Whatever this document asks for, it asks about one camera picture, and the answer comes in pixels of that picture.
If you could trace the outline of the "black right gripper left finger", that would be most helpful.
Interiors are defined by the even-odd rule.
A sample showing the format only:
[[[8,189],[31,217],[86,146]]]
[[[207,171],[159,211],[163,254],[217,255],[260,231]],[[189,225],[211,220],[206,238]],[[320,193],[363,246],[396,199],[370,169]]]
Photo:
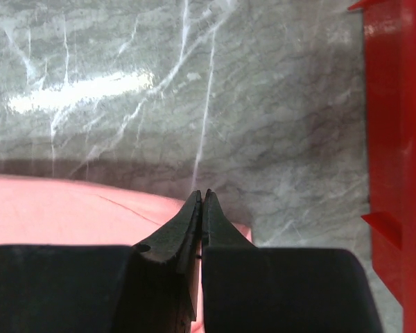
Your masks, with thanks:
[[[0,245],[0,332],[189,332],[202,198],[133,246]]]

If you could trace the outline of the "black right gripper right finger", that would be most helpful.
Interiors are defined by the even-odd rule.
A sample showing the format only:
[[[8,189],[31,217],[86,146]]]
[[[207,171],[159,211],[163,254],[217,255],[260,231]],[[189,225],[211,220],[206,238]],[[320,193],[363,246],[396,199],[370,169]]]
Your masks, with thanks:
[[[356,256],[340,248],[260,248],[208,191],[202,213],[206,332],[381,332]]]

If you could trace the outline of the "salmon pink t shirt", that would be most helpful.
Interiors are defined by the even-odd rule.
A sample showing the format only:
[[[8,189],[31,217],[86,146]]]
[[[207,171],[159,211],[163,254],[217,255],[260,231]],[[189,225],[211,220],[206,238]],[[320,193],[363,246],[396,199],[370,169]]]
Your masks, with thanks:
[[[185,201],[93,184],[0,177],[0,245],[133,246],[170,221]],[[196,319],[206,332],[202,223]]]

